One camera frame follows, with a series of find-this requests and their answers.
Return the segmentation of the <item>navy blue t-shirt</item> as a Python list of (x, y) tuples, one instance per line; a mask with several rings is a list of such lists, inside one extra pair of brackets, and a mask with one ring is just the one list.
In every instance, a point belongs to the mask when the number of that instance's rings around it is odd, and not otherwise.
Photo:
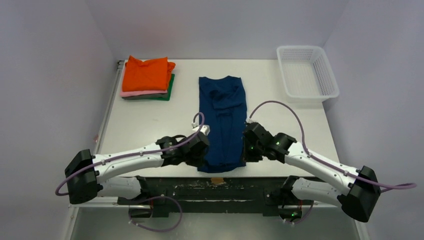
[(197, 170), (204, 173), (229, 172), (244, 167), (243, 131), (247, 118), (246, 92), (240, 77), (222, 79), (200, 77), (199, 111), (210, 127), (209, 150), (205, 164)]

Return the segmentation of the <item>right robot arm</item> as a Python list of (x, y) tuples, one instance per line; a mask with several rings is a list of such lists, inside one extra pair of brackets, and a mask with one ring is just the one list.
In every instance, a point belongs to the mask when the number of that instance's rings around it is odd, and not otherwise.
[(279, 191), (269, 196), (283, 205), (296, 200), (321, 202), (341, 210), (352, 219), (367, 223), (382, 193), (373, 169), (361, 169), (343, 165), (310, 150), (304, 150), (301, 142), (285, 133), (272, 135), (258, 122), (247, 123), (243, 138), (249, 143), (249, 151), (302, 169), (318, 180), (308, 180), (290, 175)]

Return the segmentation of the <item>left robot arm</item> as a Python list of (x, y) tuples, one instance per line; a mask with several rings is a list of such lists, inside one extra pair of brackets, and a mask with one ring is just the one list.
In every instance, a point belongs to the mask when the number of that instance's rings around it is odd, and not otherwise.
[(77, 205), (96, 197), (121, 197), (138, 205), (146, 203), (149, 199), (146, 180), (124, 174), (181, 163), (196, 168), (205, 164), (204, 156), (210, 146), (205, 133), (177, 139), (177, 136), (165, 136), (136, 150), (114, 154), (79, 151), (64, 170), (69, 202)]

